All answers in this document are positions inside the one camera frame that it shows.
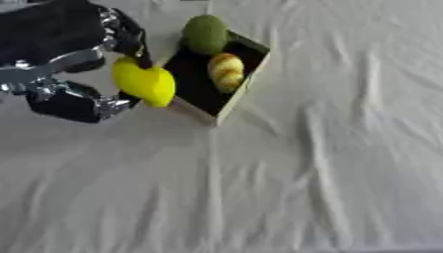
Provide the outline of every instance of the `box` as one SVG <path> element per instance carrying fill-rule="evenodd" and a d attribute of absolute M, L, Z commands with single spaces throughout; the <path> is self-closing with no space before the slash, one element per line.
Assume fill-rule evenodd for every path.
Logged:
<path fill-rule="evenodd" d="M 160 65 L 170 71 L 177 84 L 175 103 L 203 117 L 216 126 L 234 109 L 253 83 L 253 76 L 269 58 L 269 47 L 229 31 L 230 41 L 223 52 L 237 55 L 244 63 L 244 80 L 233 94 L 221 93 L 208 73 L 210 56 L 192 52 L 184 45 L 160 60 Z"/>

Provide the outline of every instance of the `robotic arm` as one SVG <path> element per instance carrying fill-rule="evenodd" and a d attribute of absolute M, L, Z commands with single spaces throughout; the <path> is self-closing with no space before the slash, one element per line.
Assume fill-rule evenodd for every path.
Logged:
<path fill-rule="evenodd" d="M 88 0 L 34 2 L 0 14 L 0 93 L 26 97 L 35 113 L 83 123 L 98 123 L 134 107 L 139 102 L 134 94 L 105 97 L 54 75 L 100 68 L 104 51 L 151 68 L 144 29 L 123 12 Z"/>

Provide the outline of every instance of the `yellow plastic toy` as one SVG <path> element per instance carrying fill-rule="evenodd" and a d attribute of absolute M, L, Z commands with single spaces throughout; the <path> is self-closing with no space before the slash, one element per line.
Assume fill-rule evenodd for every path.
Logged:
<path fill-rule="evenodd" d="M 119 89 L 143 99 L 152 107 L 167 107 L 174 98 L 175 80 L 164 68 L 141 69 L 133 59 L 125 56 L 114 63 L 113 75 Z"/>

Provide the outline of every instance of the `green ball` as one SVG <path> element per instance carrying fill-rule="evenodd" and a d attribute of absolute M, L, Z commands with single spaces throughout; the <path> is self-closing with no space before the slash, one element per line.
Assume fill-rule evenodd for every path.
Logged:
<path fill-rule="evenodd" d="M 227 27 L 217 17 L 203 15 L 192 18 L 183 31 L 185 45 L 193 52 L 214 55 L 227 44 Z"/>

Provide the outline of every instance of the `white fabric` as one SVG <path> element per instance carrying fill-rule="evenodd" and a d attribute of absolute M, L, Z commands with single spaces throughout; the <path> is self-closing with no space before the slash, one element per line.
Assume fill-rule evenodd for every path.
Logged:
<path fill-rule="evenodd" d="M 443 1 L 102 0 L 154 58 L 213 13 L 272 47 L 208 128 L 138 106 L 88 126 L 0 107 L 0 252 L 443 251 Z M 75 77 L 115 92 L 110 70 Z"/>

